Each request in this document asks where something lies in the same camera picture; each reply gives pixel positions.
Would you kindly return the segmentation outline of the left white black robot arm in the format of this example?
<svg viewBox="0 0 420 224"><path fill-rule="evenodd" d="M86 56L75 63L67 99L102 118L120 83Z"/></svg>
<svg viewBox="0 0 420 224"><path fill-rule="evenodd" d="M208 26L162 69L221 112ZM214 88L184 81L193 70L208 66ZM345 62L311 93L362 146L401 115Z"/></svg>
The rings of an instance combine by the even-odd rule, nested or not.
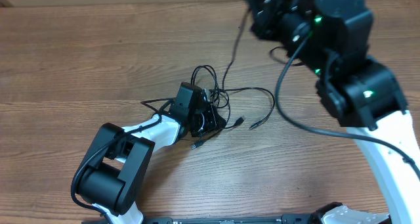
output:
<svg viewBox="0 0 420 224"><path fill-rule="evenodd" d="M103 124L73 177L72 200L98 212L101 223L142 223L136 199L152 154L186 135L201 138L224 127L215 99L215 90L183 82L148 121Z"/></svg>

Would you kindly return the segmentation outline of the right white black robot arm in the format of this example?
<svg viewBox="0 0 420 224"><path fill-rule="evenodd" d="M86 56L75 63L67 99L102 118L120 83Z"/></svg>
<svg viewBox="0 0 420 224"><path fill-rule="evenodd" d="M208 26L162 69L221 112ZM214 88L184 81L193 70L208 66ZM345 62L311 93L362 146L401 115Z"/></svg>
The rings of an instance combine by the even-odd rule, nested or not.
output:
<svg viewBox="0 0 420 224"><path fill-rule="evenodd" d="M373 13L364 0L246 0L252 32L277 41L318 80L321 104L344 132L311 133L352 139L365 156L387 213L332 202L298 223L418 223L419 145L408 102L393 72L368 55Z"/></svg>

